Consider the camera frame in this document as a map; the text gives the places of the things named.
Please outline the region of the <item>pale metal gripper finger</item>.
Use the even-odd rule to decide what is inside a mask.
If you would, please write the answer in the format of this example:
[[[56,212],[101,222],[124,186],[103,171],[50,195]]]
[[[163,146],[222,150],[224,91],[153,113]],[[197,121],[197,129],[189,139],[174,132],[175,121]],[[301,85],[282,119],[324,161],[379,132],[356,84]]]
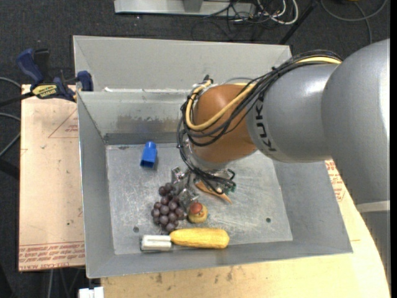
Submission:
[[[171,170],[171,184],[175,193],[180,193],[188,185],[189,179],[189,169],[177,166]]]
[[[188,211],[191,203],[197,201],[198,199],[199,195],[189,188],[183,188],[183,190],[179,193],[179,204],[185,211]]]

